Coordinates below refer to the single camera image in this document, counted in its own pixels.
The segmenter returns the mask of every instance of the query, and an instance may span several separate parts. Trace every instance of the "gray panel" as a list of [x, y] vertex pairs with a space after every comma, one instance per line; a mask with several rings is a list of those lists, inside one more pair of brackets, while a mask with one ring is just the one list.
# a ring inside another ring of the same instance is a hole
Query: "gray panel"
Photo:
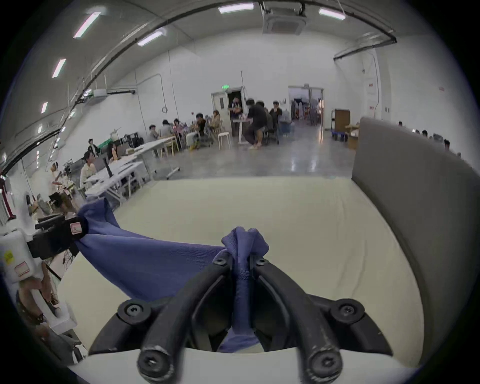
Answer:
[[352, 179], [395, 233], [422, 298], [421, 361], [440, 346], [480, 269], [480, 177], [444, 146], [362, 118]]

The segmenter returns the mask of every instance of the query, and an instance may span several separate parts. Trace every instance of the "purple fabric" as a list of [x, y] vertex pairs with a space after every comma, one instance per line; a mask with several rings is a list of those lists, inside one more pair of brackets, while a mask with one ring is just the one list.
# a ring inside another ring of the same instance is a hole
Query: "purple fabric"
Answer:
[[88, 234], [76, 242], [80, 252], [131, 298], [154, 301], [175, 295], [226, 249], [233, 257], [236, 292], [232, 330], [220, 351], [258, 342], [250, 328], [249, 256], [262, 258], [268, 244], [256, 229], [236, 227], [222, 239], [225, 247], [219, 247], [154, 240], [121, 229], [105, 199], [84, 205], [78, 215], [88, 221]]

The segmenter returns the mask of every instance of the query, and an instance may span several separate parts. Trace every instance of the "ceiling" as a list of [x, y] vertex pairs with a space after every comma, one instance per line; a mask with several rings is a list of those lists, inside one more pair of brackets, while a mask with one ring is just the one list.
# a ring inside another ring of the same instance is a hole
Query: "ceiling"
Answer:
[[[38, 140], [46, 133], [58, 129], [59, 123], [68, 115], [69, 106], [84, 89], [84, 80], [100, 68], [119, 50], [138, 36], [153, 29], [168, 18], [199, 7], [214, 4], [212, 0], [76, 0], [67, 7], [51, 27], [38, 39], [24, 61], [12, 92], [5, 106], [0, 123], [0, 152], [7, 154], [7, 161], [16, 153]], [[338, 7], [337, 1], [322, 3]], [[345, 11], [354, 12], [373, 21], [386, 30], [393, 29], [395, 36], [421, 34], [429, 31], [426, 23], [400, 0], [342, 1]], [[267, 7], [296, 7], [295, 2], [265, 2]], [[101, 12], [81, 38], [73, 35], [92, 12]], [[342, 37], [354, 43], [364, 33], [375, 32], [371, 26], [352, 17], [344, 21], [318, 14], [318, 7], [307, 5], [308, 29]], [[164, 36], [140, 47], [133, 44], [114, 60], [99, 76], [92, 88], [108, 86], [131, 72], [142, 63], [178, 45], [187, 45], [196, 39], [221, 34], [226, 31], [257, 28], [262, 26], [262, 15], [256, 3], [252, 11], [221, 15], [218, 9], [196, 13], [164, 28]], [[60, 75], [52, 78], [59, 59], [66, 62]], [[102, 65], [99, 61], [105, 58]], [[42, 104], [48, 102], [41, 114]], [[78, 105], [75, 115], [67, 120], [64, 132], [60, 133], [62, 146], [88, 106]], [[38, 127], [42, 124], [41, 133]], [[37, 168], [36, 151], [39, 151], [39, 168], [47, 166], [56, 137], [40, 144], [24, 156], [27, 174]]]

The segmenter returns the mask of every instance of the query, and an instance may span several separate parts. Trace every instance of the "white tabletop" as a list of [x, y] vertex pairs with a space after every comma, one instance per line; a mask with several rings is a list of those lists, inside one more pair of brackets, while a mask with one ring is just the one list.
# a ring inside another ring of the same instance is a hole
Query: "white tabletop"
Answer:
[[[131, 163], [138, 157], [137, 154], [133, 155], [128, 155], [128, 156], [123, 156], [118, 160], [114, 160], [111, 163], [109, 163], [108, 167], [112, 171], [112, 173], [116, 173], [120, 171], [120, 169], [123, 168], [125, 164]], [[90, 176], [87, 178], [87, 182], [96, 182], [102, 179], [105, 179], [108, 177], [108, 172], [107, 172], [107, 167], [102, 168], [100, 171], [98, 171], [95, 175]]]
[[139, 147], [135, 148], [135, 154], [137, 156], [143, 155], [145, 152], [151, 151], [152, 149], [163, 145], [171, 140], [174, 140], [175, 136], [169, 136], [169, 137], [162, 137], [161, 139], [151, 141], [149, 143], [145, 143]]
[[140, 165], [143, 165], [143, 161], [137, 161], [131, 164], [124, 164], [122, 169], [114, 173], [112, 177], [108, 177], [108, 174], [105, 178], [95, 184], [93, 187], [87, 189], [85, 191], [85, 195], [87, 196], [99, 196], [103, 192], [105, 192], [108, 188], [110, 188], [115, 183], [122, 180], [124, 177], [128, 176], [131, 172], [137, 169]]

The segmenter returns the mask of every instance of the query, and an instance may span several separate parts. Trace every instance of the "white table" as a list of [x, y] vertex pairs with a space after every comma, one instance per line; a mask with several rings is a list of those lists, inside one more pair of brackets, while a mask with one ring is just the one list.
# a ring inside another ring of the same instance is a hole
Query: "white table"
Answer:
[[252, 120], [251, 119], [233, 119], [232, 120], [234, 123], [240, 123], [240, 127], [239, 127], [239, 144], [248, 144], [249, 142], [248, 141], [242, 141], [241, 139], [241, 136], [242, 136], [242, 128], [243, 128], [243, 123], [244, 122], [251, 122]]
[[[112, 161], [109, 163], [108, 167], [112, 171], [112, 173], [116, 173], [119, 169], [121, 169], [125, 164], [131, 163], [135, 161], [138, 156], [136, 154], [123, 156], [118, 160]], [[87, 182], [95, 183], [99, 180], [105, 179], [108, 177], [107, 167], [102, 168], [98, 171], [95, 175], [90, 176], [87, 178]]]
[[[150, 176], [150, 180], [153, 180], [153, 174], [150, 171], [150, 167], [148, 166], [147, 161], [144, 159], [144, 155], [147, 154], [150, 151], [153, 151], [156, 148], [159, 148], [159, 147], [165, 145], [166, 143], [168, 143], [172, 140], [175, 140], [175, 136], [164, 137], [164, 138], [161, 138], [161, 139], [158, 139], [158, 140], [155, 140], [155, 141], [151, 141], [149, 143], [145, 143], [145, 144], [135, 148], [135, 153], [134, 154], [138, 157], [141, 157], [142, 160], [144, 161], [145, 168], [147, 170], [148, 176]], [[168, 163], [168, 165], [170, 166], [170, 173], [167, 175], [167, 180], [168, 180], [170, 178], [170, 176], [173, 175], [175, 172], [178, 172], [180, 170], [180, 168], [179, 167], [173, 168], [171, 166], [169, 160], [168, 160], [168, 156], [165, 156], [165, 159], [166, 159], [166, 162]]]
[[101, 179], [97, 184], [95, 184], [93, 187], [87, 189], [85, 191], [85, 195], [88, 196], [93, 196], [93, 197], [99, 197], [103, 193], [108, 193], [110, 196], [114, 197], [117, 199], [120, 204], [124, 203], [126, 199], [116, 193], [115, 191], [112, 190], [112, 187], [121, 181], [123, 178], [128, 179], [128, 197], [131, 196], [132, 191], [131, 191], [131, 182], [132, 182], [132, 176], [131, 173], [137, 169], [139, 166], [143, 164], [142, 161], [138, 161], [135, 163], [130, 163], [130, 164], [124, 164], [121, 168], [117, 169], [116, 173], [112, 177], [108, 177], [108, 174], [106, 177]]

